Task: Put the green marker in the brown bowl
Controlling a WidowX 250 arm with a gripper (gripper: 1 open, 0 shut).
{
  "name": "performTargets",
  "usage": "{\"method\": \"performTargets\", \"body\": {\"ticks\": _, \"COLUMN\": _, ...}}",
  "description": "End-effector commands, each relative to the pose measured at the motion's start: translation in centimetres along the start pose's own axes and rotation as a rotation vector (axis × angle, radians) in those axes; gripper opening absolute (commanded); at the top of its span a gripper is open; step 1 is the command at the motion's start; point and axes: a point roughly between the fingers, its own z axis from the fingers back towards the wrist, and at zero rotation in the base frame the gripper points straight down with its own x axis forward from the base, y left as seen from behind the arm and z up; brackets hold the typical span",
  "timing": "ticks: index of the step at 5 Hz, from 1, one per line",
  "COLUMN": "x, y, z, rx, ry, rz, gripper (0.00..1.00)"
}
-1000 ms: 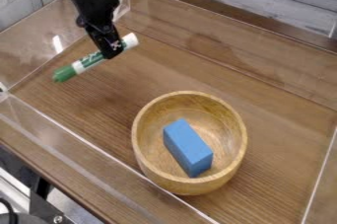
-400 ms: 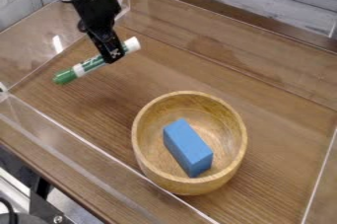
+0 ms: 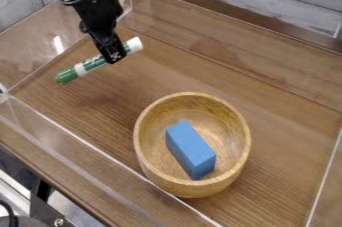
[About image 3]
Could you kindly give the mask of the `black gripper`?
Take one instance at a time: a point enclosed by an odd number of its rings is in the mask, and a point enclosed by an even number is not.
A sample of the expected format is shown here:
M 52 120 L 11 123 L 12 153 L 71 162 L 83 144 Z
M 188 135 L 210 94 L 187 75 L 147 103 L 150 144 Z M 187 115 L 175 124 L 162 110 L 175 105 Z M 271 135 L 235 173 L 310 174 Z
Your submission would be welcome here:
M 108 64 L 115 64 L 127 56 L 123 42 L 114 32 L 116 20 L 123 14 L 119 0 L 61 0 L 71 5 L 85 25 L 93 45 Z

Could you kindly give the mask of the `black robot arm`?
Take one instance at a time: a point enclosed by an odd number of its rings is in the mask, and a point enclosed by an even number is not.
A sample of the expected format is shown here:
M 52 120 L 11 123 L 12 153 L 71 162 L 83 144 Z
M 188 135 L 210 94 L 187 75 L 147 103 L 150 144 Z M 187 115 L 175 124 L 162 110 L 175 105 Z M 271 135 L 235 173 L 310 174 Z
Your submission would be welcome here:
M 72 6 L 80 17 L 80 30 L 87 33 L 110 64 L 122 60 L 127 53 L 115 32 L 118 18 L 123 14 L 119 0 L 60 0 Z

